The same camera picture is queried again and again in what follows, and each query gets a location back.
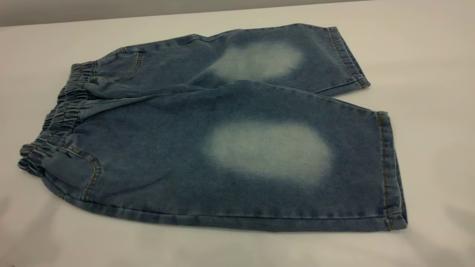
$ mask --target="stitching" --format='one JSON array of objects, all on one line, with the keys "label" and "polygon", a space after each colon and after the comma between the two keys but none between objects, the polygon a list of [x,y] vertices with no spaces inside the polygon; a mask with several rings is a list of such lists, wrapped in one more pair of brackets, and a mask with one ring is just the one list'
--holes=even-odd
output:
[{"label": "stitching", "polygon": [[345,66],[345,69],[348,71],[348,74],[350,74],[350,76],[351,76],[353,79],[355,79],[355,80],[360,84],[361,88],[363,88],[363,84],[360,82],[360,80],[356,79],[355,76],[353,76],[353,74],[352,74],[352,72],[350,71],[350,69],[348,69],[348,66],[346,65],[345,61],[344,61],[343,58],[342,58],[342,55],[341,55],[341,53],[340,53],[340,50],[339,50],[339,49],[337,48],[337,46],[336,46],[335,38],[334,38],[334,36],[333,36],[333,30],[332,30],[332,28],[329,28],[329,29],[330,29],[330,37],[331,37],[331,39],[332,39],[333,46],[335,47],[335,50],[336,50],[336,52],[338,53],[338,56],[340,57],[340,59],[341,59],[343,65]]},{"label": "stitching", "polygon": [[129,77],[129,76],[135,74],[137,72],[137,70],[139,70],[141,64],[142,64],[142,52],[137,52],[137,57],[135,59],[135,66],[133,66],[132,71],[127,73],[126,75],[120,77],[120,78],[114,79],[113,81],[118,82],[118,81],[120,81],[120,80],[122,80],[126,77]]},{"label": "stitching", "polygon": [[91,178],[89,178],[89,183],[87,184],[86,189],[85,189],[85,192],[84,192],[84,194],[83,194],[83,200],[87,200],[88,197],[89,197],[89,196],[88,196],[89,193],[92,192],[93,187],[94,187],[95,184],[97,183],[97,177],[99,176],[99,167],[96,166],[96,164],[95,164],[92,160],[90,160],[90,159],[88,159],[88,158],[86,158],[86,157],[80,155],[78,151],[75,151],[76,148],[73,149],[72,146],[70,146],[70,147],[68,147],[68,148],[61,147],[61,149],[66,150],[66,151],[68,151],[68,152],[71,152],[72,154],[74,154],[74,155],[76,155],[76,156],[78,156],[78,157],[80,157],[80,158],[82,158],[82,159],[87,160],[87,162],[89,162],[89,164],[92,165],[92,167],[93,167],[93,169],[94,169],[94,172],[93,172],[93,174],[91,175]]},{"label": "stitching", "polygon": [[389,207],[388,207],[388,181],[386,177],[386,147],[385,147],[385,141],[384,141],[385,138],[384,138],[384,129],[383,129],[383,119],[379,112],[378,112],[378,123],[381,128],[381,137],[383,141],[383,179],[384,179],[384,202],[386,205],[386,219],[388,220],[388,223],[389,223],[389,229],[393,230],[392,222],[390,220]]},{"label": "stitching", "polygon": [[[78,200],[77,198],[73,197],[72,195],[69,195],[65,193],[65,195],[71,197],[72,199]],[[202,216],[202,217],[218,217],[218,218],[247,218],[247,219],[295,219],[295,220],[350,220],[350,219],[372,219],[372,218],[386,218],[387,216],[394,216],[394,215],[399,215],[402,214],[401,211],[394,212],[388,215],[383,215],[383,216],[367,216],[367,217],[354,217],[354,218],[341,218],[341,217],[333,217],[333,218],[286,218],[286,217],[256,217],[256,216],[224,216],[224,215],[202,215],[202,214],[172,214],[172,213],[164,213],[164,212],[155,212],[155,211],[149,211],[149,210],[136,210],[136,209],[131,209],[131,208],[124,208],[124,207],[119,207],[119,206],[114,206],[114,205],[104,205],[98,202],[92,202],[90,201],[89,203],[94,204],[94,205],[100,205],[103,207],[110,207],[110,208],[117,208],[117,209],[123,209],[123,210],[131,210],[131,211],[138,211],[138,212],[146,212],[146,213],[153,213],[153,214],[160,214],[160,215],[173,215],[173,216]]]},{"label": "stitching", "polygon": [[361,81],[364,80],[364,79],[366,79],[366,77],[360,78],[360,79],[358,79],[358,80],[356,80],[356,81],[349,82],[349,83],[346,83],[346,84],[342,84],[342,85],[337,85],[337,86],[333,86],[333,87],[330,87],[330,88],[321,89],[321,90],[316,91],[315,93],[318,94],[318,93],[321,93],[321,92],[324,92],[324,91],[336,89],[336,88],[343,87],[343,86],[348,86],[348,85],[354,84],[355,82],[358,82],[358,83],[360,84],[360,86],[361,86],[360,89],[364,89],[364,88],[363,88],[363,84],[361,83]]}]

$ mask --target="white backdrop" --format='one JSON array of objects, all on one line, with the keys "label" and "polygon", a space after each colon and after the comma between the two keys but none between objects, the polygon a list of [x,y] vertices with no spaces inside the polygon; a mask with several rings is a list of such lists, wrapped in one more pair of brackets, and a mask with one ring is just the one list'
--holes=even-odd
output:
[{"label": "white backdrop", "polygon": [[0,0],[0,26],[348,1],[358,0]]}]

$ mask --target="pocket seam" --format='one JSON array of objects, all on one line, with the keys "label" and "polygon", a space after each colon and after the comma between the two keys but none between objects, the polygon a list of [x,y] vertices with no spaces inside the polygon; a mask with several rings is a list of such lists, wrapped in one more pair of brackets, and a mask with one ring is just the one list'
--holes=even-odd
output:
[{"label": "pocket seam", "polygon": [[69,146],[67,148],[61,147],[61,149],[86,160],[93,167],[93,170],[94,170],[93,174],[89,178],[89,182],[87,183],[87,186],[84,189],[84,193],[82,194],[82,197],[81,197],[83,201],[91,201],[91,193],[93,192],[94,187],[97,184],[98,177],[101,174],[101,170],[102,170],[99,160],[94,155],[80,151],[79,149],[73,146]]},{"label": "pocket seam", "polygon": [[136,56],[136,59],[135,59],[135,65],[133,66],[133,69],[132,71],[130,71],[129,73],[125,74],[124,76],[122,77],[119,77],[119,78],[116,78],[114,79],[115,82],[118,82],[126,77],[130,77],[132,75],[134,75],[140,68],[140,66],[142,65],[142,52],[137,52],[137,56]]}]

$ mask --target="white table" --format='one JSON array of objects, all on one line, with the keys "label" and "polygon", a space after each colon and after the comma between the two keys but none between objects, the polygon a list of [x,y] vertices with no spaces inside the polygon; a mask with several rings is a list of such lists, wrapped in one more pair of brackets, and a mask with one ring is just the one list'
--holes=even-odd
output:
[{"label": "white table", "polygon": [[[475,266],[475,4],[375,0],[0,28],[0,266]],[[20,170],[73,63],[128,45],[291,23],[337,26],[388,111],[409,228],[262,233],[145,224],[60,200]]]}]

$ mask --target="pocket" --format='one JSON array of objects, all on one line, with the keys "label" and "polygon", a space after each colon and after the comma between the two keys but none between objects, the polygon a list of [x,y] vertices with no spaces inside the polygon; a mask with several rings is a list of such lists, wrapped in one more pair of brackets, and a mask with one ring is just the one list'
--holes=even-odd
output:
[{"label": "pocket", "polygon": [[133,77],[142,63],[142,53],[117,50],[96,61],[95,79],[119,81]]}]

